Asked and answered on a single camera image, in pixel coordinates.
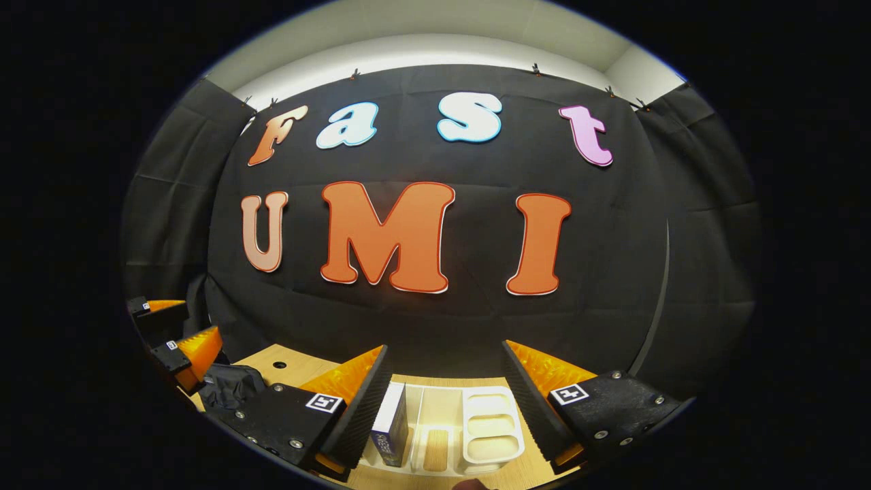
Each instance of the ceiling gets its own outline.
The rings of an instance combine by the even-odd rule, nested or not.
[[[631,42],[573,10],[542,0],[337,0],[294,17],[224,58],[209,79],[232,92],[297,59],[401,34],[493,37],[605,72]]]

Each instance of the white letter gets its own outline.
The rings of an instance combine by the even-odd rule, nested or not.
[[[492,140],[502,129],[502,121],[496,115],[502,111],[502,102],[488,93],[451,93],[439,102],[438,110],[450,118],[435,126],[447,141],[480,143]]]
[[[372,125],[377,113],[378,105],[372,102],[361,102],[339,109],[329,117],[329,122],[333,124],[318,134],[317,146],[326,150],[342,143],[348,146],[362,145],[375,136],[377,130]]]

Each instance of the letter m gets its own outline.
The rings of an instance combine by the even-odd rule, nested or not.
[[[360,182],[336,182],[321,193],[329,204],[329,255],[321,276],[331,282],[352,284],[351,249],[370,284],[384,275],[393,253],[399,250],[390,285],[402,291],[442,293],[448,278],[442,274],[442,221],[454,202],[454,189],[436,182],[405,187],[381,222],[366,188]]]

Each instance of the box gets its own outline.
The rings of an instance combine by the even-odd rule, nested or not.
[[[372,442],[387,466],[402,466],[408,437],[405,384],[391,383],[372,425]]]

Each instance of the white wall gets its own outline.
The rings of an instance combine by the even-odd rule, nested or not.
[[[668,65],[636,45],[630,46],[604,75],[613,82],[614,94],[633,104],[638,103],[636,99],[650,104],[684,83]]]
[[[354,68],[364,76],[373,71],[416,65],[493,65],[532,70],[596,87],[614,85],[601,71],[577,61],[524,44],[491,37],[458,34],[409,34],[346,44],[293,61],[248,82],[233,95],[260,111],[270,98],[283,100],[342,78]]]

